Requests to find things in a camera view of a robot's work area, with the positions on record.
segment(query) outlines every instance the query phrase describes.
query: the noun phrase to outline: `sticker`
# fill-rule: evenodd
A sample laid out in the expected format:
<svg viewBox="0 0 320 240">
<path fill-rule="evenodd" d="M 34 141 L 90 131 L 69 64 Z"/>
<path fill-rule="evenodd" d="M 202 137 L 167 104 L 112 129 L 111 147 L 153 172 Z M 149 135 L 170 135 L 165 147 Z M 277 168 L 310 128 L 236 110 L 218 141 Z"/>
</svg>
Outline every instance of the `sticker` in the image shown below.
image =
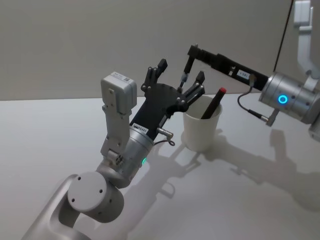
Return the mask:
<svg viewBox="0 0 320 240">
<path fill-rule="evenodd" d="M 140 130 L 141 132 L 143 132 L 143 133 L 145 133 L 145 134 L 147 134 L 147 132 L 149 131 L 148 128 L 145 128 L 145 127 L 143 127 L 143 126 L 140 126 L 139 124 L 136 124 L 136 123 L 134 123 L 134 124 L 132 125 L 132 127 L 134 127 L 135 129 Z"/>
<path fill-rule="evenodd" d="M 120 80 L 126 81 L 126 82 L 129 82 L 131 80 L 130 78 L 123 76 L 122 74 L 117 73 L 116 71 L 111 73 L 111 76 L 115 77 L 116 79 L 120 79 Z"/>
<path fill-rule="evenodd" d="M 246 71 L 239 70 L 236 75 L 239 77 L 242 77 L 244 79 L 249 80 L 250 73 L 247 73 Z"/>
</svg>

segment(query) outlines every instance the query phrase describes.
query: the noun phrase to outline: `pen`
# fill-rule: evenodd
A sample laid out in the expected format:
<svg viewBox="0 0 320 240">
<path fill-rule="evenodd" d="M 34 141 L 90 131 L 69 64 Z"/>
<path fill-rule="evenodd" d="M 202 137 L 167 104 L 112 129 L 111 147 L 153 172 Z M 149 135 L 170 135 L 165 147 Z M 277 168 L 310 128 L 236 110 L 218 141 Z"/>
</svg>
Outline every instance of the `pen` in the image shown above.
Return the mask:
<svg viewBox="0 0 320 240">
<path fill-rule="evenodd" d="M 216 93 L 214 98 L 211 100 L 209 106 L 205 110 L 204 114 L 202 115 L 201 119 L 209 119 L 214 114 L 215 110 L 220 104 L 221 99 L 226 94 L 227 90 L 223 87 L 219 89 L 219 91 Z"/>
</svg>

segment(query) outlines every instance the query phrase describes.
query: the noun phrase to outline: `white table surface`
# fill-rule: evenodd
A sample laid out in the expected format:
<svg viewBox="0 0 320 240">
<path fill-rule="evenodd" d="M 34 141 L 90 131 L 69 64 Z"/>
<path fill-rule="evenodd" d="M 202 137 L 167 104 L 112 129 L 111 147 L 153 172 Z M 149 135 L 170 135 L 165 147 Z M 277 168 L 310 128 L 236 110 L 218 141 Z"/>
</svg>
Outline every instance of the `white table surface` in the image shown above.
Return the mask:
<svg viewBox="0 0 320 240">
<path fill-rule="evenodd" d="M 75 228 L 92 240 L 320 239 L 320 143 L 283 113 L 267 127 L 237 96 L 223 99 L 213 151 L 184 147 L 176 113 L 164 126 L 176 146 L 150 153 L 121 190 L 120 217 L 100 224 L 82 215 Z M 258 98 L 243 104 L 269 115 Z M 57 182 L 96 169 L 107 129 L 101 107 L 101 99 L 0 102 L 0 239 L 20 239 Z"/>
</svg>

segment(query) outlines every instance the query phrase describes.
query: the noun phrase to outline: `white paper cup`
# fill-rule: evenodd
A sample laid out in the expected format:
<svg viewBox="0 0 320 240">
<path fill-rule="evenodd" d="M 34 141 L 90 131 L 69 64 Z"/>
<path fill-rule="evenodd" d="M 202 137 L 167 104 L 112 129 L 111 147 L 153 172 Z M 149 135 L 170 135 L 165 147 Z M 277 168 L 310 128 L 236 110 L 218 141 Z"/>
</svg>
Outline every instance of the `white paper cup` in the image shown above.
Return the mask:
<svg viewBox="0 0 320 240">
<path fill-rule="evenodd" d="M 214 143 L 215 131 L 222 113 L 221 104 L 211 118 L 201 119 L 211 100 L 212 97 L 203 95 L 189 107 L 187 112 L 183 113 L 183 140 L 187 148 L 192 151 L 205 152 Z"/>
</svg>

